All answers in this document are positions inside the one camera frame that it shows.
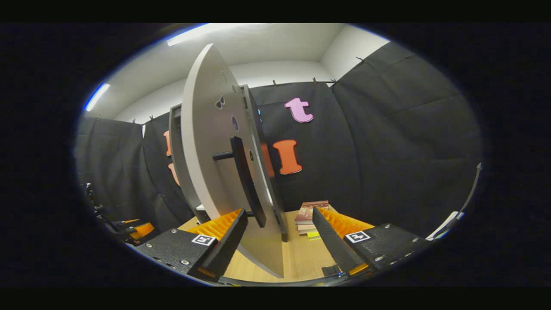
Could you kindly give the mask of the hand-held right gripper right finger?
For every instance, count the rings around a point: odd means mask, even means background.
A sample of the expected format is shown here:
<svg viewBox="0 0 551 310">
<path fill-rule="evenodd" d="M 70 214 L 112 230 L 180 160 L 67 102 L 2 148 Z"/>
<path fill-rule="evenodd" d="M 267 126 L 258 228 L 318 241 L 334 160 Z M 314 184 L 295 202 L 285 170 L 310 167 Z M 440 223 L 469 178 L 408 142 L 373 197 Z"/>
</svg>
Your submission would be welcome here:
<svg viewBox="0 0 551 310">
<path fill-rule="evenodd" d="M 334 262 L 348 276 L 391 270 L 432 244 L 395 224 L 374 226 L 321 207 L 313 208 L 313 223 Z"/>
</svg>

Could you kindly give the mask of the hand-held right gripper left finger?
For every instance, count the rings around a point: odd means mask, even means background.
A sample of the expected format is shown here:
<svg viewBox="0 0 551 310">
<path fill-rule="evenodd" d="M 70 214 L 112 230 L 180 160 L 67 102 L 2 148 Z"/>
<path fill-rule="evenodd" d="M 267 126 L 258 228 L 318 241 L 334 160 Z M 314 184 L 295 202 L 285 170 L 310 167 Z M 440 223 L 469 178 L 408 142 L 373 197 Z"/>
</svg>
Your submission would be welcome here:
<svg viewBox="0 0 551 310">
<path fill-rule="evenodd" d="M 187 277 L 219 280 L 246 231 L 248 217 L 246 210 L 238 209 L 187 231 L 166 231 L 136 249 Z"/>
</svg>

